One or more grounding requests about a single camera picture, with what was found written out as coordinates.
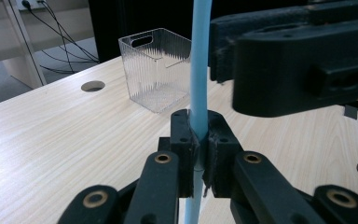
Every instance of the white power strip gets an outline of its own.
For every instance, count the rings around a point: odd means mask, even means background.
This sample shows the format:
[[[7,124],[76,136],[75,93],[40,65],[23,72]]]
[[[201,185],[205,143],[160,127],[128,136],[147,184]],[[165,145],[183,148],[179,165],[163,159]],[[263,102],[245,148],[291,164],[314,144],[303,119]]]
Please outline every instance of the white power strip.
[[[17,2],[17,8],[19,11],[28,10],[23,4],[23,0],[16,0]],[[42,0],[26,0],[30,3],[31,9],[37,9],[37,8],[45,8],[45,6],[42,4]]]

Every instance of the blue plastic tube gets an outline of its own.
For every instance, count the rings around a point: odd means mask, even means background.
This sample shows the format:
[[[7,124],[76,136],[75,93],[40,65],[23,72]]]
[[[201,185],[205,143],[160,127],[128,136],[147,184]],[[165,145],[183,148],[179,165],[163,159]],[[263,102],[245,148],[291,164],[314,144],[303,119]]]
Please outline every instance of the blue plastic tube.
[[[190,67],[190,126],[200,141],[200,151],[194,167],[194,196],[186,199],[185,224],[199,221],[204,172],[205,142],[208,133],[207,72],[209,26],[212,0],[195,0],[191,36]]]

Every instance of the power cord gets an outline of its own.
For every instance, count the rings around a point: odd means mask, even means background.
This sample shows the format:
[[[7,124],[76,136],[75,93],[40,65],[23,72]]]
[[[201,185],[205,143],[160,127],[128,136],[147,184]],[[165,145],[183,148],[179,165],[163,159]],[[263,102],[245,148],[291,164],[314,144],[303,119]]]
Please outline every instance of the power cord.
[[[22,5],[28,9],[28,11],[34,16],[36,17],[39,21],[43,22],[47,27],[49,27],[51,30],[53,30],[56,34],[60,35],[62,37],[62,43],[63,43],[63,47],[59,46],[60,49],[64,50],[65,53],[66,53],[66,58],[67,58],[67,61],[65,60],[60,60],[60,59],[57,59],[57,58],[54,58],[52,57],[51,55],[47,54],[45,51],[42,50],[43,53],[45,53],[46,55],[48,55],[50,58],[54,59],[54,60],[57,60],[57,61],[61,61],[61,62],[66,62],[69,64],[70,66],[70,69],[71,71],[64,71],[64,70],[59,70],[59,69],[52,69],[52,68],[46,68],[45,66],[41,66],[45,69],[48,69],[49,71],[53,71],[53,72],[56,72],[56,73],[60,73],[60,74],[73,74],[75,73],[71,63],[99,63],[99,60],[97,57],[95,57],[94,55],[92,55],[91,53],[89,53],[88,51],[86,51],[85,49],[81,48],[76,42],[75,40],[69,36],[69,34],[65,31],[65,29],[61,26],[61,24],[58,22],[57,20],[57,17],[55,16],[53,10],[51,9],[51,7],[48,5],[48,3],[46,1],[38,1],[38,3],[42,3],[45,7],[45,9],[48,11],[48,13],[50,14],[50,16],[56,21],[57,23],[57,26],[58,26],[58,30],[57,31],[56,29],[54,29],[53,27],[51,27],[50,25],[48,25],[46,22],[44,22],[43,20],[41,20],[39,17],[37,17],[33,11],[32,11],[32,8],[31,8],[31,4],[27,1],[27,0],[23,0],[21,1]],[[74,44],[75,46],[77,46],[87,57],[89,57],[88,59],[86,58],[82,58],[82,57],[78,57],[76,56],[75,54],[71,53],[68,51],[67,47],[66,47],[66,43],[65,43],[65,40],[67,40],[68,42]],[[71,54],[72,56],[74,57],[77,57],[78,59],[82,59],[82,60],[86,60],[85,62],[71,62],[69,60],[69,55],[68,54]]]

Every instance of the clear plastic bin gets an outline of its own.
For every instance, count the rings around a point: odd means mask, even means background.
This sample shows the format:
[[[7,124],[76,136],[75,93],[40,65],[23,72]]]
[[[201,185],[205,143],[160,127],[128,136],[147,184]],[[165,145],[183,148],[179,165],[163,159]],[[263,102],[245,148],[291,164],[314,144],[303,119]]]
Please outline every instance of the clear plastic bin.
[[[130,99],[160,113],[189,95],[191,41],[163,28],[118,40]]]

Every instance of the wooden table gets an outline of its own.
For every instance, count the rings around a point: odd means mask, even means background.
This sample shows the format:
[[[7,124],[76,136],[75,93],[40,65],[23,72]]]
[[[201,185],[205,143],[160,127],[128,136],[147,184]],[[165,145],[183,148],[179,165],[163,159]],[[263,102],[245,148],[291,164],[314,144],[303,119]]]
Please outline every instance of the wooden table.
[[[99,80],[100,91],[82,91]],[[340,185],[358,193],[358,120],[335,105],[276,119],[231,108],[231,81],[208,83],[208,108],[224,115],[245,150],[266,155],[294,187]],[[122,189],[140,176],[170,115],[129,99],[121,58],[91,67],[0,104],[0,223],[56,223],[81,190]],[[180,220],[184,203],[181,200]],[[209,193],[200,223],[233,223],[229,200]]]

